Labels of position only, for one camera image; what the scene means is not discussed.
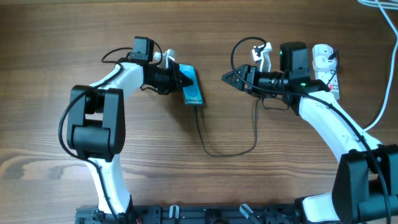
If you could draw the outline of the turquoise screen smartphone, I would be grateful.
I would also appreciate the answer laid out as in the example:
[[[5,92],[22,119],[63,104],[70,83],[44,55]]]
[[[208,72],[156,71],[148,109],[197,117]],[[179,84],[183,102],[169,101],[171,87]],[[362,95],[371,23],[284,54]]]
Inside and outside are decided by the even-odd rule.
[[[203,98],[201,96],[198,78],[194,67],[192,65],[180,64],[180,71],[193,82],[192,85],[182,88],[185,104],[202,105]]]

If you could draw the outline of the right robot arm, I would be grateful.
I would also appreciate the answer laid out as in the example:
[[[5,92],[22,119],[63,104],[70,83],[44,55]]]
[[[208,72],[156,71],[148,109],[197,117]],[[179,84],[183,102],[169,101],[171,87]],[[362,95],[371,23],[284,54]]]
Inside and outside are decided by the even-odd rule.
[[[397,215],[397,146],[369,135],[343,110],[326,83],[312,78],[314,61],[302,42],[280,46],[280,69],[271,70],[270,43],[255,46],[255,65],[232,67],[223,81],[261,98],[281,96],[322,137],[338,161],[331,192],[298,198],[288,211],[265,212],[266,222],[366,223]]]

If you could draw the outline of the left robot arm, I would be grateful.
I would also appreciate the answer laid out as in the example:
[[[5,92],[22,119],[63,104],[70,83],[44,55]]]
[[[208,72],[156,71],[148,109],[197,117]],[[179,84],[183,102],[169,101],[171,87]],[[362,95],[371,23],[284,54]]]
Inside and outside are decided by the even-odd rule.
[[[95,183],[99,203],[76,211],[77,223],[142,223],[123,178],[120,153],[126,139],[124,102],[137,89],[159,95],[183,92],[186,104],[201,104],[194,67],[175,61],[172,49],[134,38],[127,55],[111,61],[114,69],[98,82],[76,85],[58,126],[64,151],[83,161]]]

